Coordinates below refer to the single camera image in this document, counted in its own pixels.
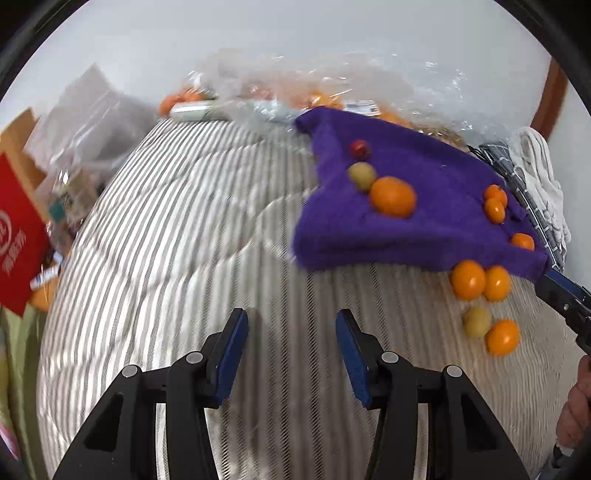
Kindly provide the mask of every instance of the plastic bag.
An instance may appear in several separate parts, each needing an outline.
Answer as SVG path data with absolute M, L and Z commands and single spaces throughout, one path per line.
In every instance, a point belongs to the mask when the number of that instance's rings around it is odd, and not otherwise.
M 49 177 L 83 167 L 96 184 L 104 183 L 156 121 L 152 109 L 113 90 L 92 66 L 40 118 L 24 151 Z
M 216 98 L 215 93 L 205 84 L 204 74 L 200 72 L 191 72 L 182 88 L 171 95 L 167 95 L 158 107 L 158 113 L 161 116 L 170 114 L 172 108 L 178 103 L 202 102 Z
M 466 143 L 507 138 L 501 123 L 471 111 L 462 72 L 391 53 L 361 52 L 298 63 L 221 50 L 200 66 L 230 118 L 266 138 L 285 138 L 275 124 L 315 106 L 376 116 L 466 150 Z

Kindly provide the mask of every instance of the striped bed sheet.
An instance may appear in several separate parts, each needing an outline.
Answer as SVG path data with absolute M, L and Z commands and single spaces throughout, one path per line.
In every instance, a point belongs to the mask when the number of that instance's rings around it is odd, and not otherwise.
M 271 141 L 230 122 L 165 119 L 130 155 L 79 234 L 47 319 L 37 416 L 50 475 L 125 365 L 171 365 L 233 307 L 248 312 L 251 329 L 230 398 L 207 412 L 221 479 L 363 478 L 378 413 L 353 396 L 335 335 L 342 308 L 416 366 L 460 365 L 527 469 L 542 465 L 580 358 L 563 320 L 514 278 L 508 299 L 490 308 L 519 323 L 522 343 L 497 359 L 463 335 L 468 304 L 446 273 L 302 270 L 291 238 L 317 187 L 308 152 L 306 137 Z M 164 417 L 159 407 L 158 474 L 168 479 Z M 417 478 L 426 441 L 421 410 Z

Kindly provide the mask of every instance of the screw head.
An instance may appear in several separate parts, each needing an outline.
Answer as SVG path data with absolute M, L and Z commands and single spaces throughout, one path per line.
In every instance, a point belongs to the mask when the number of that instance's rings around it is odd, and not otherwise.
M 136 367 L 135 365 L 126 365 L 125 367 L 123 367 L 123 370 L 121 371 L 121 374 L 125 377 L 125 378 L 131 378 L 133 377 L 136 373 L 138 372 L 138 367 Z
M 457 365 L 450 365 L 446 368 L 446 372 L 450 377 L 460 378 L 463 374 L 462 369 Z
M 185 358 L 190 364 L 198 364 L 201 360 L 203 360 L 203 354 L 201 352 L 191 352 Z
M 395 364 L 396 362 L 398 362 L 399 359 L 400 359 L 400 357 L 397 354 L 395 354 L 394 352 L 382 353 L 382 360 L 384 362 L 386 362 L 387 364 Z

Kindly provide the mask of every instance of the gray checkered cloth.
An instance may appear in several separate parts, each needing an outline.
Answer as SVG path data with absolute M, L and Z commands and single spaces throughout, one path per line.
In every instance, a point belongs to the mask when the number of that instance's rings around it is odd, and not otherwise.
M 527 211 L 531 224 L 534 226 L 540 240 L 544 244 L 545 250 L 552 259 L 552 268 L 563 272 L 564 258 L 552 235 L 552 229 L 535 204 L 534 199 L 527 191 L 525 182 L 515 173 L 509 156 L 509 147 L 503 142 L 486 143 L 480 146 L 480 150 L 472 149 L 472 153 L 476 154 L 480 160 L 489 164 L 495 172 L 503 177 L 507 188 L 510 189 L 519 204 Z

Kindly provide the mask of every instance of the orange fruit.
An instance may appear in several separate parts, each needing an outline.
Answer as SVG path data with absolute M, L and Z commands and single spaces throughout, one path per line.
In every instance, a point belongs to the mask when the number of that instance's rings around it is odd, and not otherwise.
M 491 223 L 503 223 L 505 221 L 505 207 L 496 198 L 484 202 L 484 213 Z
M 520 337 L 519 327 L 513 320 L 501 320 L 486 334 L 486 349 L 492 355 L 507 355 L 517 348 Z
M 343 109 L 343 102 L 337 95 L 328 95 L 319 90 L 312 90 L 310 93 L 309 108 L 315 106 L 327 106 L 329 108 Z
M 182 95 L 168 95 L 162 103 L 160 107 L 158 107 L 158 113 L 162 116 L 168 116 L 172 108 L 179 102 L 183 101 Z
M 484 269 L 474 260 L 459 262 L 449 277 L 453 292 L 461 300 L 474 300 L 482 295 L 486 286 Z
M 535 250 L 534 239 L 525 233 L 516 233 L 511 237 L 511 243 L 519 248 L 526 250 Z
M 195 89 L 183 93 L 183 102 L 198 102 L 200 100 L 205 100 L 205 97 Z
M 377 179 L 369 189 L 369 202 L 379 213 L 409 218 L 417 205 L 413 186 L 395 177 Z
M 505 191 L 499 187 L 498 185 L 491 185 L 484 191 L 484 195 L 482 196 L 485 200 L 488 199 L 497 199 L 499 202 L 502 203 L 503 208 L 507 208 L 507 194 Z
M 507 270 L 500 265 L 495 265 L 486 271 L 484 296 L 488 301 L 505 300 L 510 291 L 511 277 Z

